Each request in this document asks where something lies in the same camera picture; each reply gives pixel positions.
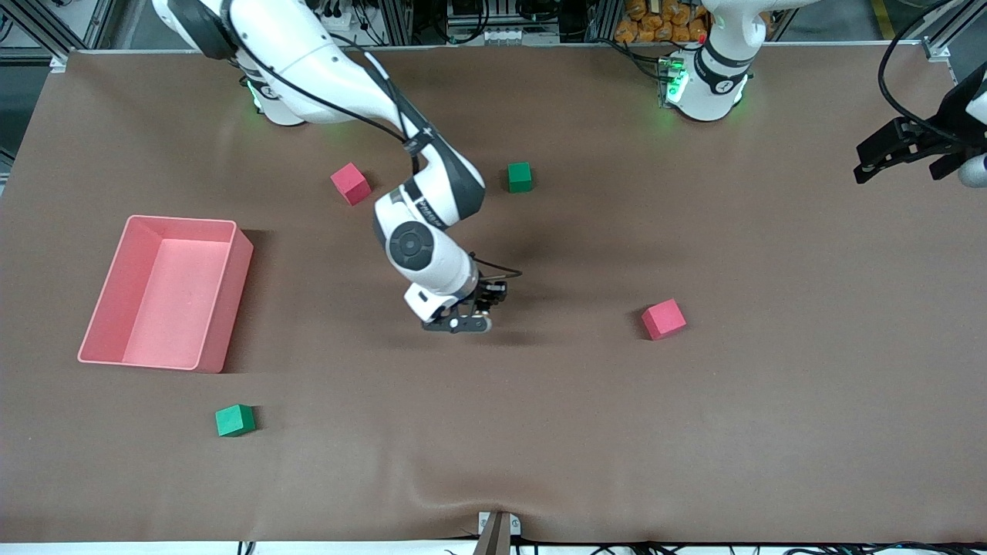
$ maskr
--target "red cube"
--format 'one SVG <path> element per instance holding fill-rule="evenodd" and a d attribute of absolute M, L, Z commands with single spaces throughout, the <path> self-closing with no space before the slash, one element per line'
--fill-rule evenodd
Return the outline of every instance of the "red cube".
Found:
<path fill-rule="evenodd" d="M 336 186 L 336 189 L 350 206 L 354 206 L 370 196 L 367 178 L 363 177 L 363 174 L 356 169 L 352 162 L 333 174 L 333 185 Z"/>
<path fill-rule="evenodd" d="M 673 298 L 646 310 L 642 319 L 652 340 L 667 337 L 685 327 L 685 317 Z"/>

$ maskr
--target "wire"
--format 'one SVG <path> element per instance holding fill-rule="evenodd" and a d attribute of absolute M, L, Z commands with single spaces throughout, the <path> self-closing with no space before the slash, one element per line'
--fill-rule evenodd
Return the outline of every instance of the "wire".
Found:
<path fill-rule="evenodd" d="M 494 264 L 494 263 L 491 263 L 491 262 L 480 260 L 480 259 L 477 258 L 477 253 L 470 253 L 470 258 L 473 259 L 473 261 L 476 262 L 477 264 L 482 264 L 484 266 L 489 266 L 489 267 L 494 268 L 496 270 L 500 270 L 501 272 L 507 272 L 507 274 L 505 274 L 504 276 L 490 276 L 490 277 L 484 276 L 484 279 L 487 279 L 487 280 L 520 278 L 521 276 L 524 275 L 524 273 L 521 270 L 515 270 L 514 268 L 508 268 L 508 267 L 505 267 L 505 266 L 500 266 L 500 265 L 497 265 L 497 264 Z M 601 547 L 599 550 L 594 551 L 592 553 L 592 555 L 596 555 L 597 553 L 599 553 L 600 551 L 603 551 L 603 550 L 610 551 L 606 547 Z"/>
<path fill-rule="evenodd" d="M 360 114 L 357 114 L 356 112 L 353 112 L 351 110 L 347 110 L 346 108 L 343 108 L 342 106 L 340 106 L 340 105 L 338 105 L 336 103 L 330 102 L 330 101 L 328 101 L 326 99 L 323 99 L 323 98 L 320 98 L 320 97 L 318 97 L 316 95 L 313 95 L 312 93 L 306 91 L 305 89 L 302 89 L 298 85 L 295 85 L 294 83 L 292 83 L 291 81 L 289 81 L 287 78 L 285 78 L 284 76 L 282 76 L 280 73 L 274 71 L 274 68 L 271 65 L 264 63 L 264 61 L 261 60 L 260 58 L 258 58 L 257 55 L 254 54 L 254 52 L 252 50 L 250 50 L 245 43 L 243 43 L 242 41 L 239 40 L 240 34 L 237 33 L 237 28 L 233 25 L 233 18 L 230 17 L 230 14 L 229 14 L 229 11 L 228 10 L 225 13 L 225 19 L 226 19 L 226 21 L 224 23 L 226 24 L 226 27 L 230 30 L 230 35 L 232 37 L 235 37 L 236 38 L 236 41 L 239 43 L 238 46 L 244 51 L 245 54 L 247 54 L 247 57 L 249 57 L 250 59 L 254 60 L 254 63 L 256 63 L 258 66 L 262 67 L 267 73 L 269 73 L 271 75 L 271 77 L 273 77 L 274 79 L 277 79 L 278 81 L 280 81 L 281 83 L 283 83 L 284 86 L 286 86 L 289 89 L 291 89 L 292 91 L 294 91 L 294 92 L 296 92 L 296 93 L 304 96 L 305 98 L 311 100 L 312 102 L 315 102 L 317 104 L 321 104 L 321 105 L 323 105 L 325 107 L 328 107 L 328 108 L 330 108 L 332 110 L 335 110 L 337 112 L 340 112 L 342 114 L 346 114 L 347 116 L 350 116 L 353 119 L 358 119 L 360 121 L 363 121 L 364 123 L 367 123 L 368 125 L 373 125 L 374 127 L 377 127 L 378 129 L 384 131 L 385 133 L 387 133 L 387 134 L 393 136 L 394 138 L 400 140 L 402 143 L 404 143 L 407 140 L 406 137 L 402 137 L 400 134 L 398 134 L 393 129 L 390 129 L 390 128 L 384 126 L 383 124 L 378 123 L 377 121 L 374 121 L 373 119 L 366 118 L 364 116 L 361 116 Z M 331 37 L 334 37 L 334 38 L 340 38 L 339 36 L 332 35 L 332 34 L 330 34 L 330 36 Z M 352 42 L 351 40 L 347 40 L 346 42 L 348 42 L 348 43 L 350 43 L 352 45 L 355 45 L 355 42 Z"/>
<path fill-rule="evenodd" d="M 356 16 L 356 21 L 359 22 L 361 29 L 363 29 L 364 25 L 367 27 L 367 36 L 374 41 L 374 44 L 377 44 L 378 46 L 387 45 L 387 42 L 377 35 L 377 31 L 373 28 L 370 16 L 367 15 L 367 6 L 364 4 L 364 0 L 353 0 L 353 15 Z"/>
<path fill-rule="evenodd" d="M 375 58 L 373 54 L 371 54 L 369 51 L 367 51 L 366 48 L 360 46 L 356 42 L 347 39 L 346 37 L 341 37 L 340 35 L 336 35 L 335 33 L 329 33 L 329 36 L 333 39 L 342 40 L 346 44 L 349 44 L 350 46 L 362 52 L 364 56 L 373 59 L 373 61 L 377 60 L 377 58 Z M 391 99 L 391 102 L 394 104 L 394 109 L 398 111 L 398 123 L 401 124 L 401 134 L 405 137 L 403 143 L 408 142 L 409 139 L 408 128 L 405 125 L 406 116 L 405 113 L 401 110 L 401 105 L 398 103 L 398 89 L 397 87 L 394 86 L 394 81 L 391 81 L 390 77 L 381 74 L 381 72 L 377 69 L 376 64 L 371 63 L 370 69 L 373 70 L 373 72 L 376 73 L 380 79 L 384 80 L 387 83 L 387 89 L 384 91 L 384 94 L 387 95 L 389 99 Z M 412 174 L 416 174 L 420 169 L 418 156 L 416 154 L 412 154 L 411 157 L 412 157 Z"/>
<path fill-rule="evenodd" d="M 0 42 L 6 40 L 7 37 L 10 36 L 10 32 L 13 30 L 14 30 L 14 20 L 8 18 L 6 14 L 0 14 L 0 34 L 3 35 L 2 37 L 0 37 Z"/>
<path fill-rule="evenodd" d="M 894 48 L 898 46 L 898 43 L 901 41 L 901 39 L 909 31 L 911 31 L 913 27 L 918 25 L 919 22 L 921 22 L 927 15 L 945 6 L 947 3 L 951 1 L 952 0 L 939 0 L 938 2 L 930 5 L 927 9 L 925 9 L 922 13 L 920 13 L 915 19 L 913 19 L 911 23 L 906 25 L 904 28 L 901 29 L 901 31 L 898 31 L 898 33 L 895 34 L 894 39 L 891 40 L 891 44 L 889 44 L 887 46 L 887 50 L 884 51 L 884 56 L 882 56 L 880 59 L 880 65 L 877 67 L 877 87 L 880 89 L 881 95 L 884 96 L 884 99 L 887 100 L 887 103 L 890 104 L 892 108 L 894 108 L 899 114 L 914 121 L 917 125 L 919 125 L 923 129 L 931 133 L 934 133 L 949 142 L 975 148 L 979 145 L 972 144 L 956 136 L 954 133 L 951 133 L 949 131 L 946 131 L 945 129 L 937 127 L 929 123 L 927 120 L 919 118 L 915 114 L 909 112 L 907 109 L 905 109 L 905 107 L 901 106 L 901 103 L 899 103 L 893 96 L 891 96 L 891 92 L 887 89 L 887 83 L 884 82 L 884 71 L 887 69 L 887 61 L 891 59 L 891 53 L 894 52 Z"/>
<path fill-rule="evenodd" d="M 435 8 L 436 6 L 442 4 L 444 1 L 445 0 L 432 0 L 432 4 L 431 4 L 432 28 L 435 29 L 435 33 L 439 36 L 440 39 L 450 44 L 460 44 L 463 42 L 469 42 L 470 40 L 476 39 L 477 37 L 483 34 L 484 30 L 487 28 L 487 23 L 489 23 L 491 20 L 491 7 L 490 4 L 487 3 L 487 0 L 477 0 L 480 3 L 480 10 L 477 12 L 477 27 L 473 30 L 472 34 L 470 34 L 466 39 L 462 39 L 462 40 L 450 37 L 444 31 L 442 31 L 441 28 L 439 28 L 438 18 L 436 17 L 437 10 Z"/>
<path fill-rule="evenodd" d="M 644 67 L 642 65 L 642 62 L 658 63 L 658 58 L 656 58 L 656 57 L 650 57 L 650 56 L 644 56 L 644 55 L 641 55 L 641 54 L 633 53 L 633 52 L 631 52 L 631 49 L 628 48 L 626 45 L 620 46 L 616 42 L 613 42 L 612 40 L 609 40 L 609 39 L 604 39 L 604 38 L 591 39 L 590 42 L 603 42 L 604 44 L 609 44 L 612 48 L 616 49 L 618 52 L 620 52 L 620 53 L 624 54 L 625 56 L 627 56 L 628 58 L 630 58 L 631 61 L 634 62 L 634 65 L 637 66 L 638 69 L 644 75 L 647 75 L 648 77 L 650 77 L 651 79 L 654 79 L 655 81 L 657 81 L 659 83 L 668 81 L 668 79 L 666 77 L 662 77 L 662 76 L 658 75 L 657 73 L 652 73 L 651 71 L 649 71 L 646 67 Z"/>

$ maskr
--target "pink plastic bin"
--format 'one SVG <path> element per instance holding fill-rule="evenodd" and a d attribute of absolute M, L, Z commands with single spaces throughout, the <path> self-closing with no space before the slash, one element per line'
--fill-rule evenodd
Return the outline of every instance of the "pink plastic bin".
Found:
<path fill-rule="evenodd" d="M 253 252 L 232 221 L 130 216 L 79 361 L 222 370 Z"/>

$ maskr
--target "table surface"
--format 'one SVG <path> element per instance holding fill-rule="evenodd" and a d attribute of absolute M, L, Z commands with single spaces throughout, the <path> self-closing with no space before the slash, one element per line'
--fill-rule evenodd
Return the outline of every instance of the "table surface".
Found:
<path fill-rule="evenodd" d="M 525 272 L 481 337 L 418 327 L 331 185 L 402 182 L 392 138 L 277 128 L 203 57 L 73 55 L 0 202 L 0 540 L 443 537 L 491 508 L 540 540 L 987 539 L 987 196 L 854 184 L 881 53 L 765 48 L 700 124 L 606 48 L 382 52 L 488 181 L 452 235 Z M 903 47 L 889 84 L 922 114 L 949 79 Z M 248 230 L 224 373 L 75 360 L 134 213 Z M 647 341 L 670 297 L 687 330 Z M 216 437 L 234 403 L 260 429 Z"/>

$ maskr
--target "cube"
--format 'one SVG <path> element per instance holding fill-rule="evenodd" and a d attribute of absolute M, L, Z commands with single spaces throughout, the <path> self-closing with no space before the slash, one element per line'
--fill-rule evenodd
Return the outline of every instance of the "cube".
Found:
<path fill-rule="evenodd" d="M 220 437 L 242 436 L 256 429 L 254 407 L 233 405 L 216 411 L 216 432 Z"/>
<path fill-rule="evenodd" d="M 685 317 L 673 298 L 646 310 L 642 319 L 652 341 L 668 337 L 685 327 Z"/>
<path fill-rule="evenodd" d="M 361 200 L 370 196 L 370 186 L 367 178 L 356 169 L 352 162 L 333 174 L 333 185 L 340 192 L 346 203 L 355 206 Z"/>
<path fill-rule="evenodd" d="M 531 191 L 531 166 L 527 162 L 507 164 L 507 190 L 511 193 Z"/>

